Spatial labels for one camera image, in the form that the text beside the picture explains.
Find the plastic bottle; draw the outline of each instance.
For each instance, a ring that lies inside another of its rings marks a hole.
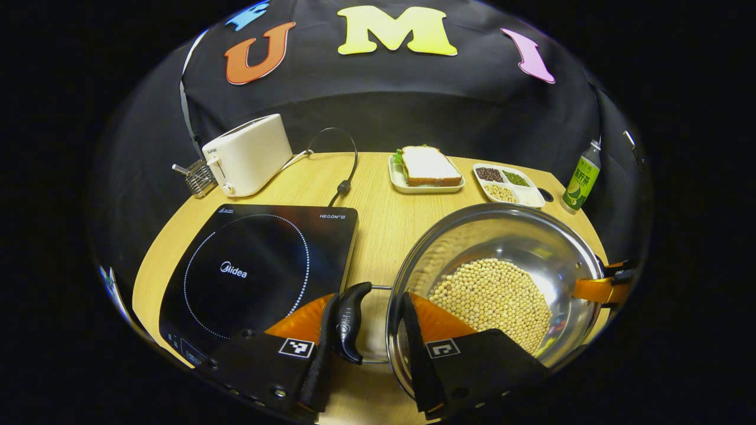
[[[596,182],[599,170],[601,170],[600,151],[601,145],[599,142],[595,140],[591,141],[590,147],[580,155],[578,166],[575,167],[575,173],[572,174],[565,193],[559,199],[562,208],[570,214],[578,212],[588,197],[590,190],[593,189],[593,183]]]

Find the toaster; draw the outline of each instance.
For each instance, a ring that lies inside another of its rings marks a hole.
[[[291,159],[281,115],[253,119],[202,147],[207,166],[228,197],[257,193]]]

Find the blue letter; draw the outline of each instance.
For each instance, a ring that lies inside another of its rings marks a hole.
[[[236,15],[235,17],[232,17],[226,23],[226,25],[228,25],[229,23],[235,23],[237,26],[237,28],[234,30],[235,32],[244,28],[248,23],[254,21],[258,17],[261,17],[265,13],[265,9],[268,7],[268,1],[269,0],[263,0],[262,2],[259,2],[258,4]]]

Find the white divided tray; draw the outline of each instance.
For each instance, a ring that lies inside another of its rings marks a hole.
[[[459,172],[460,169],[457,168],[456,165],[454,165],[451,160],[449,160],[452,166],[454,166],[455,169]],[[464,175],[462,175],[462,180],[460,180],[460,184],[458,186],[431,186],[431,185],[420,185],[420,186],[410,186],[407,184],[407,179],[404,177],[404,171],[401,169],[402,165],[394,163],[394,156],[391,155],[389,157],[389,177],[391,178],[391,183],[393,183],[394,187],[397,191],[400,191],[403,194],[449,194],[454,193],[456,191],[459,191],[466,183]]]
[[[498,181],[488,181],[483,180],[478,176],[478,168],[491,168],[495,169],[499,172],[499,175],[501,176],[501,179],[503,182]],[[533,181],[522,171],[519,171],[518,169],[509,168],[505,166],[495,166],[492,164],[482,164],[477,163],[472,166],[472,173],[475,175],[475,178],[478,180],[478,184],[485,192],[485,196],[488,197],[489,200],[492,200],[494,202],[506,202],[504,200],[498,200],[496,199],[488,190],[486,190],[486,185],[494,185],[494,186],[501,186],[502,188],[507,188],[515,195],[515,198],[518,200],[517,203],[521,205],[526,206],[532,206],[533,208],[541,208],[542,206],[546,205],[546,200],[544,199],[544,195],[538,191],[538,189],[533,184]],[[509,179],[507,179],[507,176],[504,175],[503,171],[510,172],[512,174],[517,174],[523,179],[525,179],[525,182],[528,183],[528,186],[520,186],[515,185],[514,183],[510,182]]]

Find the midea logo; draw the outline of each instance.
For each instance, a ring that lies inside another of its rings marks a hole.
[[[241,271],[238,267],[232,266],[231,262],[228,261],[224,261],[223,264],[221,264],[221,271],[246,278],[246,271]]]

